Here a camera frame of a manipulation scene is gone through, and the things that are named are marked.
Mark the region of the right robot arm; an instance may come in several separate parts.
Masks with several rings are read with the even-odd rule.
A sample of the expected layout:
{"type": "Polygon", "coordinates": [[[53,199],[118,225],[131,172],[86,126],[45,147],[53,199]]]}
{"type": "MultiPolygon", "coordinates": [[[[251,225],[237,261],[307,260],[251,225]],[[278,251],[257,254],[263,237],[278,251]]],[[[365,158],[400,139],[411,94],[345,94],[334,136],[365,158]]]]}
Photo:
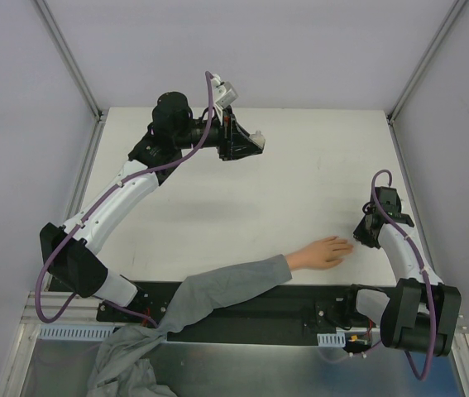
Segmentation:
{"type": "Polygon", "coordinates": [[[357,327],[370,319],[380,327],[385,347],[420,353],[428,351],[435,323],[433,354],[448,355],[462,304],[460,291],[446,285],[422,257],[419,242],[411,237],[414,222],[402,212],[396,189],[376,187],[363,213],[353,236],[386,254],[396,286],[390,293],[357,286],[356,297],[342,305],[343,320],[357,327]]]}

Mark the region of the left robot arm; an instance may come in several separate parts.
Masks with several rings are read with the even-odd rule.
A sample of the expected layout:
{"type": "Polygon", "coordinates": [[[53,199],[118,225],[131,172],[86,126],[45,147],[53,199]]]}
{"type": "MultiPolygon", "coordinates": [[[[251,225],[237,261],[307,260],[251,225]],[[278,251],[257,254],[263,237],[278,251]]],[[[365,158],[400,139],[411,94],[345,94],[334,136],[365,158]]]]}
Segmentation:
{"type": "Polygon", "coordinates": [[[42,257],[50,264],[49,273],[82,298],[94,296],[116,304],[125,321],[138,320],[145,305],[137,297],[138,288],[109,270],[97,254],[114,228],[179,166],[183,150],[214,147],[223,161],[262,153],[265,138],[237,122],[231,107],[234,98],[234,93],[216,98],[206,120],[193,117],[182,93],[162,94],[147,133],[105,190],[63,225],[48,223],[42,228],[42,257]]]}

